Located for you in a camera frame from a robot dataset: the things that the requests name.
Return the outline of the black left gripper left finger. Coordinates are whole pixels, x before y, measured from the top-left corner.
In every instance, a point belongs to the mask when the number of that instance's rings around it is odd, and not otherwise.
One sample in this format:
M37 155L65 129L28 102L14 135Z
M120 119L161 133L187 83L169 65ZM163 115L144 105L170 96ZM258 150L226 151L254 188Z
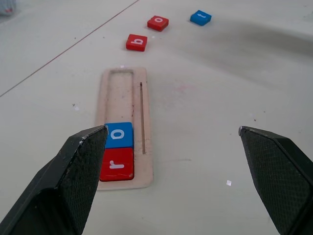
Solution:
M108 131L70 136L0 223L0 235L82 235L98 187Z

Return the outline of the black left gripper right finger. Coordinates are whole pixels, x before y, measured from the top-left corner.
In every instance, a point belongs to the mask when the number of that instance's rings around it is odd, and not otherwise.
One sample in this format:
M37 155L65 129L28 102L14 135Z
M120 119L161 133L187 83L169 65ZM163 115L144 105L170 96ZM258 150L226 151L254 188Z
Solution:
M239 128L254 186L280 235L313 235L313 162L289 138Z

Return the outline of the red letter r block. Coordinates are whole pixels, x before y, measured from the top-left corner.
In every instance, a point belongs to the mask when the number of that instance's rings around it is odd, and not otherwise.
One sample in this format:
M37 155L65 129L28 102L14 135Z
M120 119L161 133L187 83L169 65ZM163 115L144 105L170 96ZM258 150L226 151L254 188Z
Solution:
M134 178L134 151L132 148L105 149L100 181L128 181Z

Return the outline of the blue letter o block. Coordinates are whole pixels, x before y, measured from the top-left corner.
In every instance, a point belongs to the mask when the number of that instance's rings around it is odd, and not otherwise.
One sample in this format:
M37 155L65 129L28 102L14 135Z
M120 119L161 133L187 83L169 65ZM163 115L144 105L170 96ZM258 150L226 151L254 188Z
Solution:
M105 148L133 148L134 131L131 122L106 123L108 136Z

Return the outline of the red letter b block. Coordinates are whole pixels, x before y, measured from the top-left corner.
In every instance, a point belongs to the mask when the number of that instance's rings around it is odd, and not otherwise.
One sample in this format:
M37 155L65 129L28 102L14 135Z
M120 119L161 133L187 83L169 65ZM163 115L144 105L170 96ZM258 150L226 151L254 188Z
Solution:
M145 51L148 38L146 36L130 34L126 41L127 50Z

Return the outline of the blue letter t block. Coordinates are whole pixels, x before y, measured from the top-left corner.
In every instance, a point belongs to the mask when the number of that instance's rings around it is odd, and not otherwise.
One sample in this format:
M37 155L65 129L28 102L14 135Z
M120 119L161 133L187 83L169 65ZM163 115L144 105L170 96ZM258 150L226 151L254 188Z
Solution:
M190 17L190 21L192 23L195 23L197 25L200 26L204 26L205 24L209 23L211 21L212 16L198 10L197 12L195 12L194 14L191 15Z

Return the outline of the red letter o block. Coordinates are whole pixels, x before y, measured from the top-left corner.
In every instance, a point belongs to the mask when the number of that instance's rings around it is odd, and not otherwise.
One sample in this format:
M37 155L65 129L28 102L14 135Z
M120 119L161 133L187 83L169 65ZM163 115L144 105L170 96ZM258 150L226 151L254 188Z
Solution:
M156 31L163 31L169 25L169 20L161 16L153 16L147 21L147 27Z

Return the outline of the light wooden letter tray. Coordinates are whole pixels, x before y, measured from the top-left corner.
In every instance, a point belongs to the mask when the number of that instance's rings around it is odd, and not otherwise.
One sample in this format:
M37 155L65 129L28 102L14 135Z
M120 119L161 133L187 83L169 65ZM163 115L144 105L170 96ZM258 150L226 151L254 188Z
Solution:
M131 122L134 131L134 178L128 181L102 182L98 190L148 187L154 178L149 113L149 95L145 68L117 68L104 72L98 97L96 125Z

